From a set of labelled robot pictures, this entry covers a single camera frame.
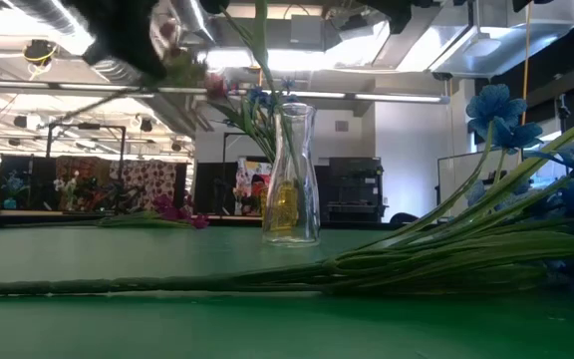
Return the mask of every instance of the glass vase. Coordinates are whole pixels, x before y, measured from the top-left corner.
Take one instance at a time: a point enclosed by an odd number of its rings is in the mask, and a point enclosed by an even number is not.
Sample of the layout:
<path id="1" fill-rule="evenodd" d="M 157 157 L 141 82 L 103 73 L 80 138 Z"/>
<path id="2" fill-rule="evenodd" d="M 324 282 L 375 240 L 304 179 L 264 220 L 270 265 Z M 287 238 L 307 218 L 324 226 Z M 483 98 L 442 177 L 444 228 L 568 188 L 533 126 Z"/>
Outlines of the glass vase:
<path id="1" fill-rule="evenodd" d="M 276 123 L 276 160 L 263 210 L 263 240 L 285 246 L 319 243 L 320 209 L 311 161 L 316 110 L 285 104 Z"/>

